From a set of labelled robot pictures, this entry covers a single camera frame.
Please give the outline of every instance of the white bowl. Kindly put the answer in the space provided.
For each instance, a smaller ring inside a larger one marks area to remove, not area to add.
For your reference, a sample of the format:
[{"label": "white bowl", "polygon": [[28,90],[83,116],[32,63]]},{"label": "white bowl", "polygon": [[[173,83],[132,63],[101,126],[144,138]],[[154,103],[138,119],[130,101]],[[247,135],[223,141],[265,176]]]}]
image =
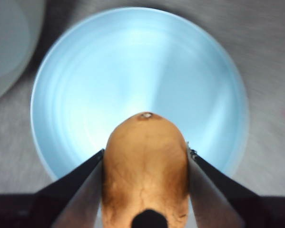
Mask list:
[{"label": "white bowl", "polygon": [[44,17],[45,0],[0,0],[0,97],[28,64]]}]

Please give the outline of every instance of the gray surface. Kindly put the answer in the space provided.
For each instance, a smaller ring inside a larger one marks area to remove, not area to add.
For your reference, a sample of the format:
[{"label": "gray surface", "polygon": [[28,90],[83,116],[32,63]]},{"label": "gray surface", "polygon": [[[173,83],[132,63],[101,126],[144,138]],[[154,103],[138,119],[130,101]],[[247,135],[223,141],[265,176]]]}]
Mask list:
[{"label": "gray surface", "polygon": [[120,6],[178,14],[225,47],[243,77],[250,108],[246,154],[234,178],[257,193],[285,195],[285,0],[49,1],[37,51],[21,79],[0,99],[0,192],[32,192],[50,183],[29,119],[32,84],[44,53],[74,23]]}]

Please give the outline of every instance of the bowl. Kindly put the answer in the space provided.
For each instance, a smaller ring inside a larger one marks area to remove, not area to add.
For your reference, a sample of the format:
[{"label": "bowl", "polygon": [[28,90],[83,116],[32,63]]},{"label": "bowl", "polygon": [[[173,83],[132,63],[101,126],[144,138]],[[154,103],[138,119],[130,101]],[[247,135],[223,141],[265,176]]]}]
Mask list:
[{"label": "bowl", "polygon": [[45,0],[0,0],[0,97],[28,64],[41,31]]},{"label": "bowl", "polygon": [[236,170],[248,107],[235,64],[199,26],[150,8],[92,15],[47,53],[31,100],[39,156],[52,178],[60,178],[105,148],[114,128],[142,111],[172,121],[221,172],[231,176]]}]

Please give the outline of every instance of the brown potato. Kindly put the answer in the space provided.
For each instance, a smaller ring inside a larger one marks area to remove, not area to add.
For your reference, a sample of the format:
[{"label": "brown potato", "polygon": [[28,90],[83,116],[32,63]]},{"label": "brown potato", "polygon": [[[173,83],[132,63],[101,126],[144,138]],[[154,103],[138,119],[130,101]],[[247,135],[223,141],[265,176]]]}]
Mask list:
[{"label": "brown potato", "polygon": [[146,209],[183,228],[188,216],[187,145],[169,120],[139,113],[111,134],[103,158],[104,228],[129,228]]}]

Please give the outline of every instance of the light blue bowl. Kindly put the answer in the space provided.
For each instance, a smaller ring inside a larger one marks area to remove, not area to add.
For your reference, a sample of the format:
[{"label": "light blue bowl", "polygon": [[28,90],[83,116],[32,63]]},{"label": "light blue bowl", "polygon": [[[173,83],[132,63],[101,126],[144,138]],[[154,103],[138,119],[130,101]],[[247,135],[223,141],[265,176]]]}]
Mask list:
[{"label": "light blue bowl", "polygon": [[39,156],[60,178],[100,149],[133,114],[175,123],[191,148],[231,175],[246,142],[240,75],[205,31],[149,8],[104,11],[66,32],[34,84],[31,125]]}]

